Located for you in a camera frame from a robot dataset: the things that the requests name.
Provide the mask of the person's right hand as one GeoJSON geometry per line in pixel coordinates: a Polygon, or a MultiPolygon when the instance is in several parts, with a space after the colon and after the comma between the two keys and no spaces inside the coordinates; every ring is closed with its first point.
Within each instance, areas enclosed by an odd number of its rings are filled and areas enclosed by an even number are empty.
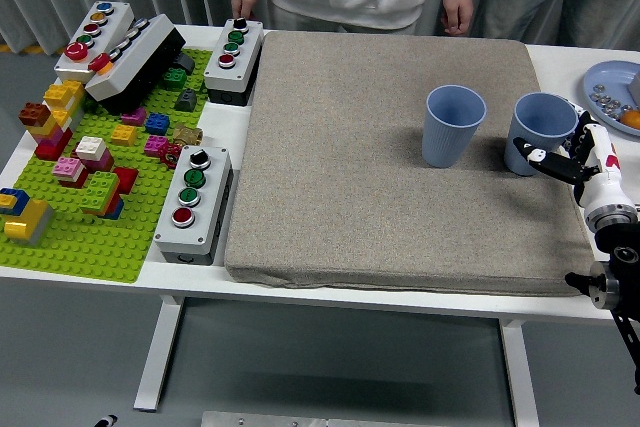
{"type": "Polygon", "coordinates": [[[254,8],[259,0],[231,0],[232,18],[254,20],[254,8]]]}

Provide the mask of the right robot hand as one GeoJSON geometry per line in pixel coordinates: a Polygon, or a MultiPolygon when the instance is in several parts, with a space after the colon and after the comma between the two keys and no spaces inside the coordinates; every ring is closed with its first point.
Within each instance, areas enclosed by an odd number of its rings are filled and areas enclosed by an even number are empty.
{"type": "Polygon", "coordinates": [[[578,123],[565,141],[568,156],[545,150],[522,137],[511,141],[535,170],[574,187],[586,218],[614,216],[618,223],[635,223],[636,206],[622,189],[619,159],[609,133],[590,113],[573,104],[578,123]]]}

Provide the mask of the person's left hand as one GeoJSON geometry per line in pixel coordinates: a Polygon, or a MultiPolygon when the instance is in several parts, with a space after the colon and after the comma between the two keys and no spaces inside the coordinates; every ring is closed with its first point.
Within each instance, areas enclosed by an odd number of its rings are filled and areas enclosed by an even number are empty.
{"type": "Polygon", "coordinates": [[[473,0],[442,0],[442,7],[444,32],[450,36],[467,34],[474,12],[473,0]]]}

